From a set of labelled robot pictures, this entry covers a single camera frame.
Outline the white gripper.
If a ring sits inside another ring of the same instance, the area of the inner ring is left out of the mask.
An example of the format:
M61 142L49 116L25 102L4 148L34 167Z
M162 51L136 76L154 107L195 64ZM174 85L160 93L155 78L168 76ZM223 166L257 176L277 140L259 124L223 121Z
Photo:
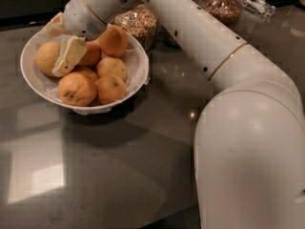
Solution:
M48 38L60 35L77 35L64 37L60 44L59 57L55 61L52 73L62 77L70 73L87 52L86 40L92 41L107 28L91 10L86 0L71 0L41 30Z

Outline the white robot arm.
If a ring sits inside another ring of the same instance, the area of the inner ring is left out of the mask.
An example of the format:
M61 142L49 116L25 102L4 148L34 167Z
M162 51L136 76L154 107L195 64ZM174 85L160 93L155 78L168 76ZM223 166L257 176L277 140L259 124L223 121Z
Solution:
M198 119L202 229L305 229L305 121L293 80L192 0L71 0L45 35L95 39L144 2L218 94Z

